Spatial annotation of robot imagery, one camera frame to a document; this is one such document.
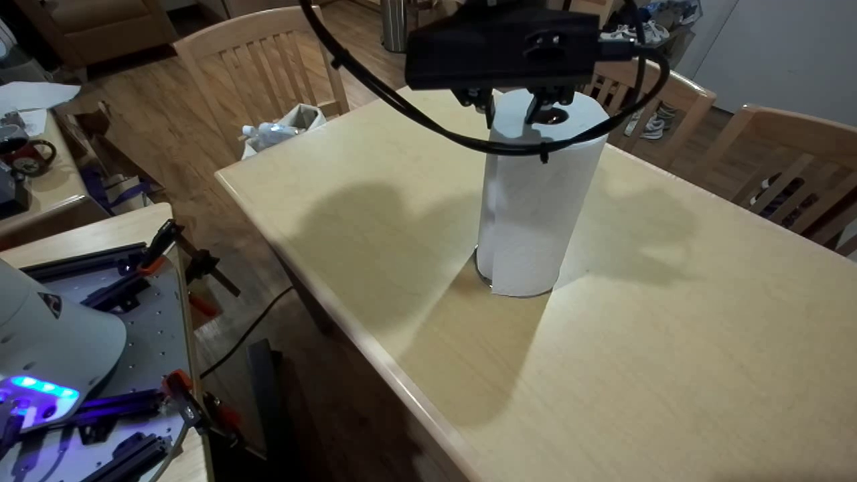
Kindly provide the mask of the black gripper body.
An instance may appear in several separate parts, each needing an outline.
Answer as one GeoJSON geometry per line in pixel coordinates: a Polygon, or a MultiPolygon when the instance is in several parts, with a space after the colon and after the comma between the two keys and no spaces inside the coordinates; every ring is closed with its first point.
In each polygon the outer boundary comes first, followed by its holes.
{"type": "Polygon", "coordinates": [[[408,38],[411,87],[577,85],[597,61],[599,18],[545,6],[467,6],[408,38]]]}

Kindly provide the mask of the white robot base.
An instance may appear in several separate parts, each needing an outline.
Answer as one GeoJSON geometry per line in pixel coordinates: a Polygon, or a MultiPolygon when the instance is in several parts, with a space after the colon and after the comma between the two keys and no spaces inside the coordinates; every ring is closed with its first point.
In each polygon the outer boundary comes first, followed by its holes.
{"type": "Polygon", "coordinates": [[[116,370],[127,324],[0,262],[0,398],[22,432],[66,421],[116,370]]]}

